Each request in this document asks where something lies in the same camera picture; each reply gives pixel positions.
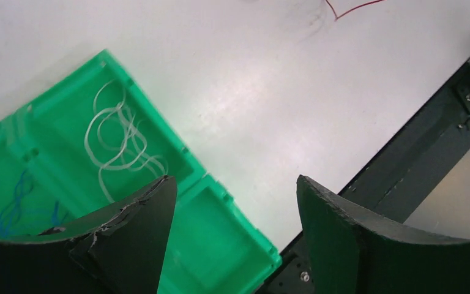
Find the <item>red string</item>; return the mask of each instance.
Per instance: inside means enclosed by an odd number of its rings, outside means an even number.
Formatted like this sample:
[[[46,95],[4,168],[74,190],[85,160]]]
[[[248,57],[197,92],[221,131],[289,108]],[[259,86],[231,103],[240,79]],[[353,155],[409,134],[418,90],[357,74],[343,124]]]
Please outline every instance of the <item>red string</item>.
[[[365,4],[361,4],[359,6],[356,6],[352,9],[350,9],[349,11],[346,11],[344,14],[342,15],[338,15],[338,13],[336,13],[336,10],[334,9],[334,7],[332,7],[332,4],[329,2],[329,0],[325,0],[325,2],[327,2],[327,4],[329,5],[330,9],[332,9],[332,13],[334,13],[334,17],[335,17],[335,20],[334,21],[337,21],[339,20],[340,18],[344,17],[345,15],[351,13],[352,11],[356,10],[356,9],[360,9],[361,7],[365,7],[367,5],[371,5],[371,4],[376,4],[376,3],[379,3],[379,2],[383,2],[384,0],[375,0],[375,1],[370,1],[368,3],[365,3]]]

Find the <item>white string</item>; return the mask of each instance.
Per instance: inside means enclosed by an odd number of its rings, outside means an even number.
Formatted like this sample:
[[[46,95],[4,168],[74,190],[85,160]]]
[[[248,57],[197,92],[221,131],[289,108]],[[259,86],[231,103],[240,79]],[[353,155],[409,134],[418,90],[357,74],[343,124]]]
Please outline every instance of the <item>white string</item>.
[[[143,134],[139,132],[138,130],[138,127],[143,120],[138,121],[136,126],[134,126],[134,119],[136,117],[136,114],[133,113],[132,109],[127,104],[125,104],[125,100],[127,98],[127,91],[125,90],[124,87],[122,87],[122,91],[123,91],[122,100],[115,107],[104,108],[103,110],[97,113],[96,101],[98,97],[100,96],[102,91],[113,82],[114,80],[111,80],[105,85],[103,85],[94,96],[94,100],[92,102],[92,109],[93,109],[93,112],[95,113],[95,116],[92,118],[91,122],[89,123],[88,129],[84,136],[84,147],[86,148],[86,151],[92,163],[99,168],[98,169],[98,182],[100,184],[100,188],[102,188],[102,191],[105,194],[105,198],[107,198],[107,200],[110,203],[113,203],[114,199],[112,198],[111,194],[107,190],[107,187],[105,186],[105,183],[103,182],[102,172],[104,170],[110,170],[110,171],[128,170],[130,172],[137,172],[141,170],[142,168],[146,168],[149,171],[151,171],[151,173],[154,175],[155,178],[157,178],[159,175],[166,175],[168,173],[168,164],[163,166],[163,164],[160,161],[162,160],[166,162],[166,160],[162,156],[160,155],[150,156],[146,154],[148,142],[145,136],[143,136]],[[98,124],[97,133],[96,133],[98,142],[100,143],[103,149],[117,152],[113,158],[111,158],[110,160],[106,162],[99,161],[94,155],[91,147],[89,146],[89,133],[91,132],[93,125],[97,122],[99,118],[102,118],[102,120]],[[116,121],[122,127],[124,138],[121,141],[120,146],[110,146],[107,143],[105,143],[105,141],[103,140],[102,126],[103,126],[103,123],[106,121]],[[129,142],[134,147],[134,151],[128,149]],[[130,162],[126,162],[125,157],[124,157],[125,153],[130,156],[133,156],[134,159],[131,160]],[[117,160],[120,160],[121,164],[115,164]],[[139,162],[140,165],[137,167],[133,167],[137,162]],[[154,165],[157,169],[159,169],[160,173],[158,173],[152,165]]]

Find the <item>white tabletop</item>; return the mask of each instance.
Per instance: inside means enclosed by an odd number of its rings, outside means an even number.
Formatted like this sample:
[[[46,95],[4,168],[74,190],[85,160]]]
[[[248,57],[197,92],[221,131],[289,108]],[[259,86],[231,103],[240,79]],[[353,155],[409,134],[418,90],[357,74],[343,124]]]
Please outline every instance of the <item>white tabletop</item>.
[[[338,192],[467,59],[470,1],[0,0],[0,119],[103,48],[282,249],[297,176]]]

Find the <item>green tray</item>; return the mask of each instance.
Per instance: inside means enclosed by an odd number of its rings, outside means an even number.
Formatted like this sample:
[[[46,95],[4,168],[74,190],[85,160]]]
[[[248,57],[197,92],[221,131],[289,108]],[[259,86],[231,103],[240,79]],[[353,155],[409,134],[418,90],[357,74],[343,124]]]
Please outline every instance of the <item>green tray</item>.
[[[95,95],[106,84],[97,99],[97,111],[115,107],[125,90],[125,102],[136,113],[136,126],[147,138],[146,152],[164,157],[168,174],[177,179],[176,212],[159,292],[254,290],[281,263],[276,248],[249,223],[226,190],[206,176],[195,156],[107,51],[0,122],[0,213],[13,199],[14,187],[26,170],[35,187],[21,204],[26,211],[49,212],[59,203],[60,214],[69,220],[110,203],[98,181],[99,168],[84,147],[96,113]],[[123,130],[113,124],[103,128],[103,141],[119,146]],[[96,136],[89,136],[89,146],[100,160],[117,153],[101,148]],[[120,170],[104,171],[102,178],[118,201],[155,175],[146,169]],[[24,217],[24,224],[16,226],[27,228],[20,233],[32,235],[53,226],[49,219],[36,227],[32,222]]]

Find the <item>blue string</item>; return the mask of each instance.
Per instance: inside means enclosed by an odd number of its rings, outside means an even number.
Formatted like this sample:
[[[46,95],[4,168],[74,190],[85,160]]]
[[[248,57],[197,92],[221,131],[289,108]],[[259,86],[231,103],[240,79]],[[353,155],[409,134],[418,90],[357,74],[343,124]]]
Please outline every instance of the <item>blue string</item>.
[[[33,190],[33,178],[24,170],[13,190],[13,200],[3,208],[0,213],[0,236],[7,238],[13,235],[12,226],[19,223],[23,210],[21,209],[22,199]],[[56,227],[61,225],[69,213],[59,220],[59,200],[55,201],[54,211],[51,214],[51,224]]]

